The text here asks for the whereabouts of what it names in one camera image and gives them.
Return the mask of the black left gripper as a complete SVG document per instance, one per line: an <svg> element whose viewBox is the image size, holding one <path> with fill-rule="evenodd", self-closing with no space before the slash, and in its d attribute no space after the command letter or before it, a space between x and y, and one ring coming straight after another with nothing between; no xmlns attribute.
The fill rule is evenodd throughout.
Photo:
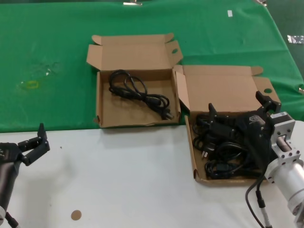
<svg viewBox="0 0 304 228"><path fill-rule="evenodd" d="M40 123L37 137L18 144L0 144L0 206L7 209L21 162L30 166L50 151L44 124Z"/></svg>

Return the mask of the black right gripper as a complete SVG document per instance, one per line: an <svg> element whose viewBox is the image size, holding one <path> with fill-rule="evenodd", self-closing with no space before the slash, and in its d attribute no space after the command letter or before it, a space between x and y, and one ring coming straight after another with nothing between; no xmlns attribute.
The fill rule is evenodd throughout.
<svg viewBox="0 0 304 228"><path fill-rule="evenodd" d="M258 168L265 174L269 163L276 159L271 144L274 127L269 119L271 114L280 112L281 104L260 91L256 92L256 99L261 106L255 111L236 115L235 127L244 137L244 144ZM229 117L218 117L212 103L209 103L208 108L209 130L224 138L235 138L235 129L228 124Z"/></svg>

